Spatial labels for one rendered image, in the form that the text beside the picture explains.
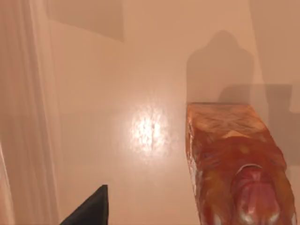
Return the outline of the salmon-coloured shallow box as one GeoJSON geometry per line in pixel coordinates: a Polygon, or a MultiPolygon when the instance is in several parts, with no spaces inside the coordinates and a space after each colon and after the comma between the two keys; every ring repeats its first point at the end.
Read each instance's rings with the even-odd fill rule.
{"type": "Polygon", "coordinates": [[[300,0],[0,0],[16,225],[59,225],[103,184],[109,225],[200,225],[188,102],[255,108],[300,225],[300,0]]]}

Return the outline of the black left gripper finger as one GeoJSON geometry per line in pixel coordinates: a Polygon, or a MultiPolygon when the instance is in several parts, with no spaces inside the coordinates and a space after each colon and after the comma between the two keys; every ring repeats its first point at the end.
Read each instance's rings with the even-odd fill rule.
{"type": "Polygon", "coordinates": [[[108,185],[100,186],[60,225],[108,225],[108,185]]]}

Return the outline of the orange bottle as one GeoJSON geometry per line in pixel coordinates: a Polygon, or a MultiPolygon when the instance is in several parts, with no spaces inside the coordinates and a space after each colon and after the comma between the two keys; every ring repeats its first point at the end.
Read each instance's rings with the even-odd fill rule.
{"type": "Polygon", "coordinates": [[[284,155],[252,106],[188,104],[186,156],[201,225],[298,225],[284,155]]]}

